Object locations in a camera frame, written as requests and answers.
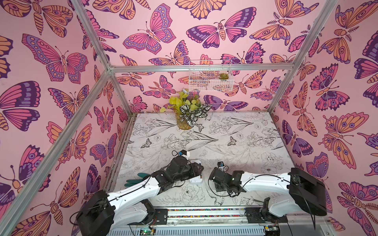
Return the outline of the white digital alarm clock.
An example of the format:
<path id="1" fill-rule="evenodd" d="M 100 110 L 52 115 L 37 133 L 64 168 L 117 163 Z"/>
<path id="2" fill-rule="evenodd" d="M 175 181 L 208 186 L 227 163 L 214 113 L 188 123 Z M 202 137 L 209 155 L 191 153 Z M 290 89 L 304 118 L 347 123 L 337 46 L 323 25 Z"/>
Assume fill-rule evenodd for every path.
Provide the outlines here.
<path id="1" fill-rule="evenodd" d="M 191 184 L 201 184 L 203 181 L 202 178 L 202 165 L 200 160 L 188 160 L 190 164 L 197 163 L 200 168 L 195 167 L 194 168 L 194 175 L 195 177 L 190 179 Z"/>

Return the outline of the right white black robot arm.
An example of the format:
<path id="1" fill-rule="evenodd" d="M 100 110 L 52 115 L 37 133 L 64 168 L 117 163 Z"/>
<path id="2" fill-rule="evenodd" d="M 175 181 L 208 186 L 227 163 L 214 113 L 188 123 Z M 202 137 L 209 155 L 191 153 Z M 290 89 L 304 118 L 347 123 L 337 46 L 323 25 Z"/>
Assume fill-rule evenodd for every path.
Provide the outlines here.
<path id="1" fill-rule="evenodd" d="M 225 191 L 231 198 L 252 191 L 279 194 L 277 198 L 267 197 L 263 201 L 259 214 L 266 221 L 299 211 L 311 216 L 327 216 L 325 184 L 298 168 L 275 175 L 244 171 L 229 174 L 214 168 L 208 181 L 214 183 L 216 191 Z"/>

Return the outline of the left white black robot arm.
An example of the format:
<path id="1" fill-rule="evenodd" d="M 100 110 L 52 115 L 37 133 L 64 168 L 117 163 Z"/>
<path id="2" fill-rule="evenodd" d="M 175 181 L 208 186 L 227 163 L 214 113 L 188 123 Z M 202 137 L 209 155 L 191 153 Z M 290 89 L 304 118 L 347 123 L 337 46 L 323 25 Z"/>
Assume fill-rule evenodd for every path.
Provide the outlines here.
<path id="1" fill-rule="evenodd" d="M 125 225 L 153 223 L 156 209 L 149 199 L 172 189 L 177 182 L 199 177 L 203 170 L 202 165 L 176 156 L 165 168 L 131 187 L 116 192 L 96 192 L 77 213 L 76 224 L 81 235 L 106 236 Z"/>

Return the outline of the potted plant yellow glass vase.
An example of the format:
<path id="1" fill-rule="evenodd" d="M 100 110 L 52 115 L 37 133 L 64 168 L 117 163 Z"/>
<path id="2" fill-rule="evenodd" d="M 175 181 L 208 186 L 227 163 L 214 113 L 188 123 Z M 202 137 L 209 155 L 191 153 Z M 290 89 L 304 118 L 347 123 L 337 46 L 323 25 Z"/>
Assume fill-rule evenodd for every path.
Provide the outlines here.
<path id="1" fill-rule="evenodd" d="M 181 130 L 190 130 L 197 125 L 199 119 L 206 118 L 212 105 L 200 101 L 199 91 L 183 89 L 179 96 L 171 97 L 163 107 L 155 105 L 156 112 L 171 110 L 175 113 L 177 126 Z"/>

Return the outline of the small succulent in basket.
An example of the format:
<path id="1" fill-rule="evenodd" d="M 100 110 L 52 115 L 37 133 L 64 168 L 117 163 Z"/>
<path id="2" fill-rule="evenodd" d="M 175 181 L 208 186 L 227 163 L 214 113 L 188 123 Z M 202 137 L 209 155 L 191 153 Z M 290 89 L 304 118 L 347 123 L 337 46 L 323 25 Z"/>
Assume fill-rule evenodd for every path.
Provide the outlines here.
<path id="1" fill-rule="evenodd" d="M 229 79 L 229 74 L 228 73 L 220 73 L 219 74 L 219 79 L 220 80 L 228 80 Z"/>

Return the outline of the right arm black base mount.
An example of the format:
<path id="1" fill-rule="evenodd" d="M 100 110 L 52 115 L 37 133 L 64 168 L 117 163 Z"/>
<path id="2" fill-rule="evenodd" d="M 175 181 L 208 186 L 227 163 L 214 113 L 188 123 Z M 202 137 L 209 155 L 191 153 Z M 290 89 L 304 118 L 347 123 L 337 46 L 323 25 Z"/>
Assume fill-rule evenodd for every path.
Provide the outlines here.
<path id="1" fill-rule="evenodd" d="M 248 223 L 287 223 L 286 216 L 276 217 L 269 213 L 263 214 L 261 207 L 247 207 L 245 208 L 245 216 Z"/>

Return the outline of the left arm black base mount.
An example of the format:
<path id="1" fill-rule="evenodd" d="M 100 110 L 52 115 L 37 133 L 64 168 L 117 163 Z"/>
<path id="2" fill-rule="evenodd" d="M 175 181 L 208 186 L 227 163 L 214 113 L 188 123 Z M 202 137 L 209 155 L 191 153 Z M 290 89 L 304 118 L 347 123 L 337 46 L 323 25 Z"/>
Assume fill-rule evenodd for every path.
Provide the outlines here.
<path id="1" fill-rule="evenodd" d="M 168 209 L 156 209 L 154 213 L 148 213 L 141 222 L 132 222 L 128 225 L 166 225 L 168 220 Z"/>

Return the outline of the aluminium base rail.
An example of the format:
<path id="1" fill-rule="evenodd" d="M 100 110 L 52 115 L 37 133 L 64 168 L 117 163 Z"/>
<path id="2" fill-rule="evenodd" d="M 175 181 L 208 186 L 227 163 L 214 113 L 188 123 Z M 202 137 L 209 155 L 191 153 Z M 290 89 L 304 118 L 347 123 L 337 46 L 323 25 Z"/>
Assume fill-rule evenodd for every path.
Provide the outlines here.
<path id="1" fill-rule="evenodd" d="M 279 236 L 289 226 L 289 221 L 250 224 L 245 208 L 168 207 L 166 225 L 125 225 L 111 230 L 107 236 Z M 76 222 L 72 233 L 81 235 Z"/>

